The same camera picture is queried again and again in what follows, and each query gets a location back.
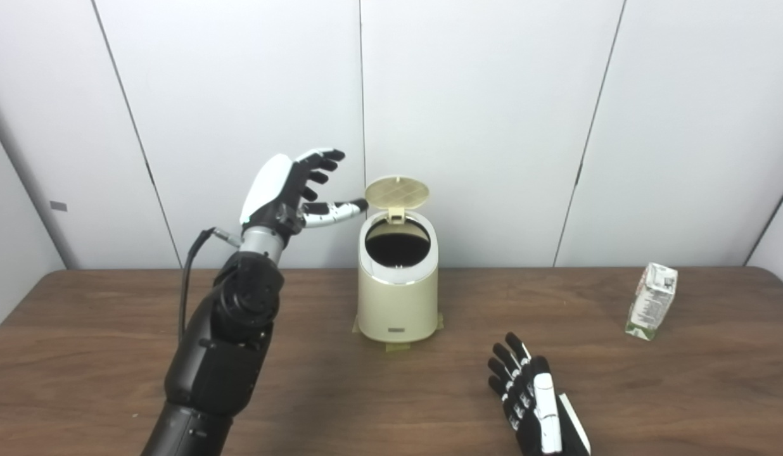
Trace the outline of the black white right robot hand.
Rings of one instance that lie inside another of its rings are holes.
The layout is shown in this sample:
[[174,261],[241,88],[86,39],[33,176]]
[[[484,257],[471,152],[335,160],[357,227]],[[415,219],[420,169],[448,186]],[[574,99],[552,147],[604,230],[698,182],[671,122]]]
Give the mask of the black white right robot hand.
[[557,392],[547,358],[531,355],[513,332],[495,343],[488,384],[522,455],[590,455],[585,428],[565,393]]

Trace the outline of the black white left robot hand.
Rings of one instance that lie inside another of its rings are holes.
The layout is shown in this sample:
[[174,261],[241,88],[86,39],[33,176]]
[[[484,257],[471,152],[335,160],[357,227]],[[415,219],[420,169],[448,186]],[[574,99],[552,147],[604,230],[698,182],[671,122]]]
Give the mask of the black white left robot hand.
[[284,246],[304,229],[353,219],[368,211],[364,198],[320,202],[310,182],[325,184],[345,153],[336,148],[313,148],[293,160],[276,154],[258,171],[246,195],[239,222],[243,232],[264,228]]

